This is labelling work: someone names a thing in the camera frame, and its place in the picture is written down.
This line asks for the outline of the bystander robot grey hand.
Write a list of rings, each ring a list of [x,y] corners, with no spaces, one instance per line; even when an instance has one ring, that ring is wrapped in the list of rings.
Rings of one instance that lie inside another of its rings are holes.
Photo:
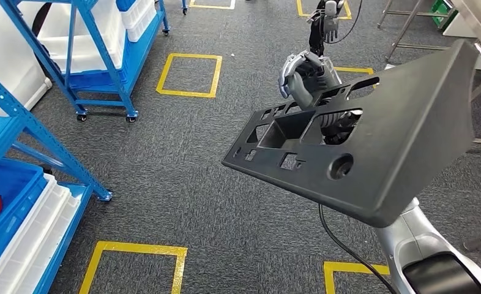
[[[335,16],[325,16],[323,20],[324,41],[333,43],[338,39],[339,19]]]

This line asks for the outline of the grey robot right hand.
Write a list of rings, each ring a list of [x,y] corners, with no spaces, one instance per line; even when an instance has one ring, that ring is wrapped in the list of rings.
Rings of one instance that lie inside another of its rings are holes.
[[[282,97],[292,97],[301,110],[313,107],[322,93],[339,85],[341,80],[330,58],[309,50],[289,55],[278,78]]]

